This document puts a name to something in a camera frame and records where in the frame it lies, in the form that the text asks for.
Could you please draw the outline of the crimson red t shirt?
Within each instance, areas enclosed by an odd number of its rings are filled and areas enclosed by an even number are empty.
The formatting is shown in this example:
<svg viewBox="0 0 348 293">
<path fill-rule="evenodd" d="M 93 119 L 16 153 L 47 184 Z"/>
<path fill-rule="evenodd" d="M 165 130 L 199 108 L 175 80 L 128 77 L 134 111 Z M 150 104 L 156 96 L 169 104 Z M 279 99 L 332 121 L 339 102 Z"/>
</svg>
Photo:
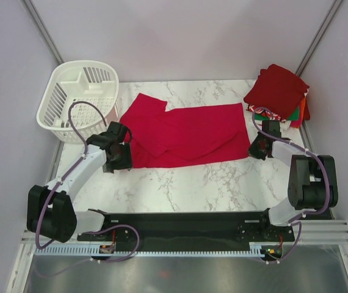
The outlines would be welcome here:
<svg viewBox="0 0 348 293">
<path fill-rule="evenodd" d="M 134 168 L 176 168 L 235 161 L 250 141 L 241 103 L 166 109 L 142 93 L 120 121 L 132 133 Z"/>
</svg>

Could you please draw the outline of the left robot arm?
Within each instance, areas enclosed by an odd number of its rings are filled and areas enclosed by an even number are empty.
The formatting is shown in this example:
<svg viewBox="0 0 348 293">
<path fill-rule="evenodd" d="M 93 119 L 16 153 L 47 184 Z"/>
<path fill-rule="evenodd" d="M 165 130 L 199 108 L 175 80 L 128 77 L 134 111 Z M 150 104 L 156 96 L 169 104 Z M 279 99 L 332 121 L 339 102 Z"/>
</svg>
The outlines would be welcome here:
<svg viewBox="0 0 348 293">
<path fill-rule="evenodd" d="M 73 201 L 84 184 L 101 168 L 104 173 L 132 169 L 131 130 L 111 122 L 106 131 L 90 136 L 69 169 L 44 186 L 34 185 L 28 193 L 27 230 L 36 237 L 65 243 L 75 234 L 93 234 L 99 240 L 112 235 L 105 213 L 88 209 L 76 212 Z"/>
</svg>

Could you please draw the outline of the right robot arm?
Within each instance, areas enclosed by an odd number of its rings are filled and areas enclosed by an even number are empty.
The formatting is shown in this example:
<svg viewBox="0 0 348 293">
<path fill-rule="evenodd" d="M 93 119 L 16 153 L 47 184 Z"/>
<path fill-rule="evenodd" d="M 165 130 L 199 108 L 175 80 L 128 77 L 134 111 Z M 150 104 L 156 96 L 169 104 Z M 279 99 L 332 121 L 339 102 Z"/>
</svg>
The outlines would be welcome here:
<svg viewBox="0 0 348 293">
<path fill-rule="evenodd" d="M 339 199 L 338 183 L 332 156 L 314 154 L 283 138 L 278 121 L 264 120 L 262 127 L 256 128 L 258 133 L 248 149 L 249 156 L 278 159 L 289 167 L 286 198 L 268 209 L 268 219 L 258 225 L 259 235 L 269 241 L 279 235 L 280 226 L 334 208 Z"/>
</svg>

